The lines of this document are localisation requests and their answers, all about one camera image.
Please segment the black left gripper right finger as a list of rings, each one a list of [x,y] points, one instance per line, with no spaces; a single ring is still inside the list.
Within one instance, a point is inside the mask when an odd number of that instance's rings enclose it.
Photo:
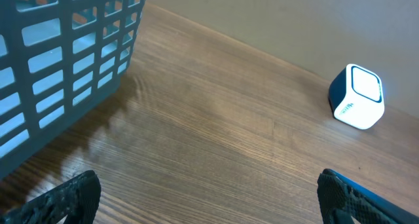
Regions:
[[[418,223],[418,216],[329,168],[319,175],[317,194],[324,224]]]

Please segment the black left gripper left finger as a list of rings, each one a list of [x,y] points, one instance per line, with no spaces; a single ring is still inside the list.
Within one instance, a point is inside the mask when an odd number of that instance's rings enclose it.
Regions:
[[[2,224],[84,223],[92,224],[99,208],[101,184],[87,170],[48,192],[1,216]]]

